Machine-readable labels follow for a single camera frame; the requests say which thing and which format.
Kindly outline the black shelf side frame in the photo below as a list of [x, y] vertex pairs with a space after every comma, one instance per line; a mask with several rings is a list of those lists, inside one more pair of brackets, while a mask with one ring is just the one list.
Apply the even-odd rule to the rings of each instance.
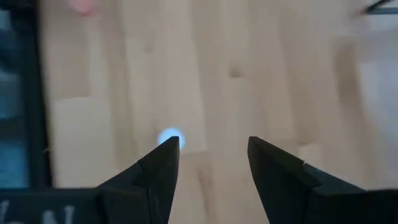
[[388, 4], [392, 4], [398, 0], [377, 0], [376, 2], [365, 6], [360, 14], [361, 15], [398, 15], [398, 6], [388, 7]]

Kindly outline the green pill vial white cap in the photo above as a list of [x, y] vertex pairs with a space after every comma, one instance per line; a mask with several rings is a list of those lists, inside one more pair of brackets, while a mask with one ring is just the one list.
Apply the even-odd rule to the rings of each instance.
[[171, 137], [178, 137], [179, 138], [179, 149], [183, 149], [185, 147], [185, 135], [182, 130], [171, 127], [162, 130], [157, 136], [157, 143], [158, 145], [162, 144], [166, 140]]

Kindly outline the pink pill vial white cap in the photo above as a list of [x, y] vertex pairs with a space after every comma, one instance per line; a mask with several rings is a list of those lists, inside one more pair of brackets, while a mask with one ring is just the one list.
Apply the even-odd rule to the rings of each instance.
[[96, 0], [68, 0], [69, 6], [81, 15], [89, 15], [95, 10]]

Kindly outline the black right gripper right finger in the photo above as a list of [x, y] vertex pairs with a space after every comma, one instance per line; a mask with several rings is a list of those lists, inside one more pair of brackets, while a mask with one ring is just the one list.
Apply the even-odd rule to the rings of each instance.
[[365, 190], [255, 136], [252, 177], [270, 224], [389, 224], [388, 190]]

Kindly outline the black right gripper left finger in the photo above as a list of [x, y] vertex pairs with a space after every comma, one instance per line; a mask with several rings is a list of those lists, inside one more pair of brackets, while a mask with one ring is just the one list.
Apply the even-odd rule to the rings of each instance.
[[99, 185], [106, 224], [168, 224], [179, 157], [179, 138], [173, 136]]

